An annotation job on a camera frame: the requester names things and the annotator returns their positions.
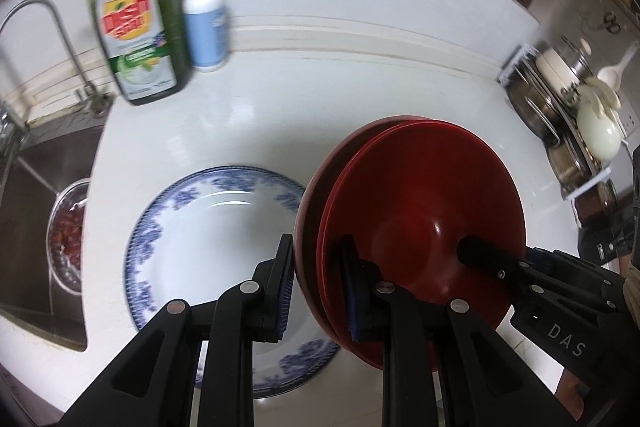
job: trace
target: faucet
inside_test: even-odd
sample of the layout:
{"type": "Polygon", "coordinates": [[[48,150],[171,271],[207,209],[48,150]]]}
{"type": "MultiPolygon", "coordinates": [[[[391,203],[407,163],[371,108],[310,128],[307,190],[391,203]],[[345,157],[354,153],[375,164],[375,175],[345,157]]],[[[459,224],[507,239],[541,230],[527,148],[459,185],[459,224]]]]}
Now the faucet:
{"type": "MultiPolygon", "coordinates": [[[[2,30],[6,26],[7,22],[9,22],[9,19],[13,17],[16,13],[18,13],[22,8],[30,4],[42,4],[43,6],[46,6],[49,9],[49,12],[53,16],[53,20],[56,23],[56,27],[58,28],[58,33],[60,35],[60,38],[62,38],[62,43],[65,45],[66,53],[71,59],[71,62],[73,62],[73,65],[76,68],[76,73],[80,76],[80,80],[82,80],[82,89],[76,90],[76,95],[78,96],[78,99],[80,100],[82,105],[84,105],[84,107],[90,112],[92,112],[95,116],[103,115],[105,111],[108,110],[111,100],[108,96],[98,91],[98,88],[95,87],[95,84],[92,83],[92,81],[90,81],[87,78],[86,73],[84,73],[84,71],[80,67],[80,62],[78,62],[78,57],[76,56],[76,53],[74,52],[71,46],[71,42],[69,41],[69,36],[62,23],[60,14],[58,13],[56,6],[50,0],[24,0],[19,2],[16,6],[11,8],[11,10],[9,10],[9,13],[6,15],[4,20],[2,20],[2,23],[0,23],[0,35],[2,34],[2,30]]],[[[2,134],[5,132],[4,130],[4,126],[6,125],[5,121],[7,122],[7,124],[11,121],[14,125],[18,125],[15,119],[10,118],[10,115],[8,114],[7,111],[4,111],[4,112],[3,111],[4,110],[0,107],[0,118],[2,119],[1,120],[2,127],[0,127],[0,153],[2,153],[2,140],[3,140],[2,134]]]]}
{"type": "Polygon", "coordinates": [[[24,124],[0,101],[0,160],[13,152],[14,145],[27,134],[24,124]]]}

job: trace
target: white scoop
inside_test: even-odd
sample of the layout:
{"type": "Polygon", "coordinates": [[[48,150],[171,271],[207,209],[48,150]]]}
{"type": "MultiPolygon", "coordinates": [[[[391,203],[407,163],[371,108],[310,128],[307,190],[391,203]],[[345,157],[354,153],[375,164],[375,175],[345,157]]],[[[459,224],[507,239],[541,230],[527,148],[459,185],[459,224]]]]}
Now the white scoop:
{"type": "Polygon", "coordinates": [[[625,68],[628,66],[631,59],[634,58],[636,51],[640,47],[640,41],[633,41],[629,46],[628,50],[622,57],[622,60],[619,61],[615,66],[605,66],[600,71],[598,71],[598,78],[602,80],[605,84],[611,87],[614,91],[620,89],[620,84],[622,83],[622,73],[625,71],[625,68]]]}

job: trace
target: red plate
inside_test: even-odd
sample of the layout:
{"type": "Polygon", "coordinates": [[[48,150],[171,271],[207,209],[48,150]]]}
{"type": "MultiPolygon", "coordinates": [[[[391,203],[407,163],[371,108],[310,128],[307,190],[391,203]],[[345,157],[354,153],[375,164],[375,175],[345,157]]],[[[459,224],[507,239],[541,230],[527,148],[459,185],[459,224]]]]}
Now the red plate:
{"type": "Polygon", "coordinates": [[[343,169],[322,213],[319,292],[338,343],[374,367],[382,344],[351,340],[333,245],[352,233],[362,259],[422,300],[461,298],[493,328],[509,309],[496,279],[459,263],[456,246],[479,235],[521,257],[522,205],[500,158],[474,134],[437,120],[399,124],[371,139],[343,169]]]}
{"type": "Polygon", "coordinates": [[[300,201],[293,233],[296,276],[311,313],[324,332],[334,341],[337,341],[337,335],[324,314],[318,290],[318,277],[316,277],[316,244],[324,204],[338,176],[364,144],[398,123],[421,118],[420,116],[390,116],[368,123],[352,132],[324,159],[306,186],[305,194],[300,201]]]}

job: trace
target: stainless steel sink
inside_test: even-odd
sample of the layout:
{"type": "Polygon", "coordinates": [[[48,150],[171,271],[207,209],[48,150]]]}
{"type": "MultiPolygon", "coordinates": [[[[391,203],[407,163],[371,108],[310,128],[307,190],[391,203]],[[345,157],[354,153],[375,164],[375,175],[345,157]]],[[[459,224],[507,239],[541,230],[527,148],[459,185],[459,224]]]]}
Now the stainless steel sink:
{"type": "Polygon", "coordinates": [[[57,193],[91,176],[105,121],[75,112],[32,129],[8,166],[0,202],[0,314],[80,351],[86,349],[82,298],[49,272],[47,222],[57,193]]]}

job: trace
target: metal screw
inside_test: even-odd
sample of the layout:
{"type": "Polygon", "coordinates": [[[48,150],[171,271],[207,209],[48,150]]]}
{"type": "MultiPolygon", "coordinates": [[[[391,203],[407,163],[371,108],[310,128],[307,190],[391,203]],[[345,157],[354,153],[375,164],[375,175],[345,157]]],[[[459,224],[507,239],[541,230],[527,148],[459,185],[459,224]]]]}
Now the metal screw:
{"type": "Polygon", "coordinates": [[[393,293],[394,291],[396,291],[396,287],[392,282],[380,281],[376,284],[376,290],[378,293],[389,295],[389,293],[393,293]]]}
{"type": "Polygon", "coordinates": [[[182,301],[171,301],[166,306],[166,310],[172,315],[180,315],[187,306],[182,301]]]}
{"type": "Polygon", "coordinates": [[[244,281],[240,285],[240,291],[242,293],[256,293],[260,289],[260,285],[255,281],[244,281]]]}
{"type": "Polygon", "coordinates": [[[451,309],[456,313],[466,313],[469,311],[469,304],[463,301],[463,299],[453,299],[449,306],[451,306],[451,309]]]}

